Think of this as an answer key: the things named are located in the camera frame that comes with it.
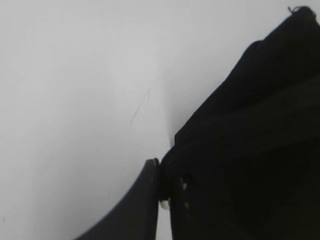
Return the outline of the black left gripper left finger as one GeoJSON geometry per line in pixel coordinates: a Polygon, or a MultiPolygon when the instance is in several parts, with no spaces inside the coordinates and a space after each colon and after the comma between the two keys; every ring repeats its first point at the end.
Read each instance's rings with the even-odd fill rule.
{"type": "Polygon", "coordinates": [[[134,184],[116,206],[79,240],[154,240],[159,211],[159,172],[156,158],[145,161],[134,184]]]}

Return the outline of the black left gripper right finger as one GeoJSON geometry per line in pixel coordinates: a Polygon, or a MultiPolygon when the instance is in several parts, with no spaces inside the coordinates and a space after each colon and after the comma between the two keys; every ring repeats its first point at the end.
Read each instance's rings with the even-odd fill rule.
{"type": "Polygon", "coordinates": [[[187,181],[178,177],[172,181],[169,198],[170,226],[173,240],[187,240],[186,215],[188,202],[186,201],[187,181]]]}

